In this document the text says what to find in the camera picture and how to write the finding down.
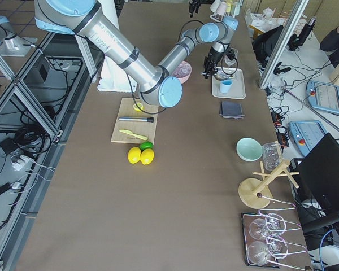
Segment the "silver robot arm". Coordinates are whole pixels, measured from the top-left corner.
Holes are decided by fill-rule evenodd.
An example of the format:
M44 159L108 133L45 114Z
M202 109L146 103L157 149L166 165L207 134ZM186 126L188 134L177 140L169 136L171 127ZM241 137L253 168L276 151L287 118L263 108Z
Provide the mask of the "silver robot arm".
M34 10L38 28L89 39L137 82L145 103L165 108L177 105L182 97L182 84L172 75L179 64L202 43L212 43L210 54L219 56L238 27L235 18L226 16L219 23L187 30L164 59L153 66L105 17L98 1L35 1Z

